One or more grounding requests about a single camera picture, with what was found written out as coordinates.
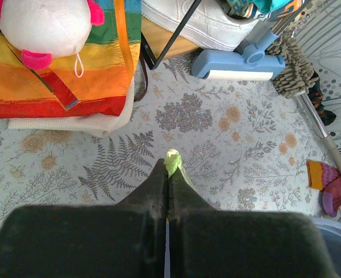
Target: stuffed toy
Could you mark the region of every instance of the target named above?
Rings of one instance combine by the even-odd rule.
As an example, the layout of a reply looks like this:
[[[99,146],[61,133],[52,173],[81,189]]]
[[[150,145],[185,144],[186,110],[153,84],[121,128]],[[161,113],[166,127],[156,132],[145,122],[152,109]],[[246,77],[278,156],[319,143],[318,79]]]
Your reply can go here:
[[[76,54],[77,75],[79,52],[92,25],[103,23],[104,12],[94,0],[0,0],[0,29],[32,70],[47,68],[52,58]]]

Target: black metal rod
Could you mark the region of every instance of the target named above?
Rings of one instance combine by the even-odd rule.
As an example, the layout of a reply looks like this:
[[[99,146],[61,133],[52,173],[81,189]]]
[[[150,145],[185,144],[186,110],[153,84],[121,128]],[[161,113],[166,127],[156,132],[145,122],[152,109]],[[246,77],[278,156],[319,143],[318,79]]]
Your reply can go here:
[[[194,0],[194,2],[191,4],[189,10],[184,15],[180,24],[177,26],[176,30],[174,31],[173,35],[169,39],[168,43],[165,45],[163,51],[161,52],[158,58],[155,57],[153,51],[150,48],[150,45],[146,41],[145,36],[141,34],[141,38],[142,38],[141,51],[143,52],[143,57],[149,69],[154,70],[160,65],[161,61],[164,59],[165,55],[167,54],[167,52],[169,51],[169,49],[171,48],[171,46],[173,45],[173,43],[175,42],[179,34],[181,33],[183,27],[187,24],[188,20],[195,12],[196,8],[199,6],[200,2],[201,0]]]

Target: rainbow striped bag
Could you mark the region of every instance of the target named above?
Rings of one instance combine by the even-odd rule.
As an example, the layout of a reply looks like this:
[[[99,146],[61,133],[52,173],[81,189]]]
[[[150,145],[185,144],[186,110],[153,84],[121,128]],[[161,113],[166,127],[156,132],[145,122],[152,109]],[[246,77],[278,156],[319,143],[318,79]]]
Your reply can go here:
[[[81,78],[72,67],[74,56],[55,58],[43,71],[25,67],[20,51],[0,31],[0,118],[120,115],[139,59],[141,1],[96,2],[105,23],[92,27],[79,53]]]

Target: floor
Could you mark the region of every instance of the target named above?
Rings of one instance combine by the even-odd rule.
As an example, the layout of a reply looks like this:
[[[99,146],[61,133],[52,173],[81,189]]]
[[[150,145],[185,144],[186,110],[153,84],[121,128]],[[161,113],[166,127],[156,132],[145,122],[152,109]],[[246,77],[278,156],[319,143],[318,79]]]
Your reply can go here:
[[[25,204],[115,204],[170,148],[216,208],[319,216],[306,160],[330,160],[296,101],[279,96],[270,82],[193,78],[191,58],[149,72],[148,93],[135,103],[130,122],[104,139],[9,130],[0,120],[0,227]],[[140,91],[140,71],[136,79]]]

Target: lint roller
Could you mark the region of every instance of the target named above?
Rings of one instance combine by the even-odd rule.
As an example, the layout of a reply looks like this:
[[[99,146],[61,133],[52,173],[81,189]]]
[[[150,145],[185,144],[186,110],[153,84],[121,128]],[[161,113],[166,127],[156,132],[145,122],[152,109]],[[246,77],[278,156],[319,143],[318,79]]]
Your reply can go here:
[[[194,61],[191,74],[204,79],[266,81],[275,78],[285,68],[284,57],[265,55],[264,52],[310,1],[279,20],[257,43],[248,45],[242,54],[203,50]]]

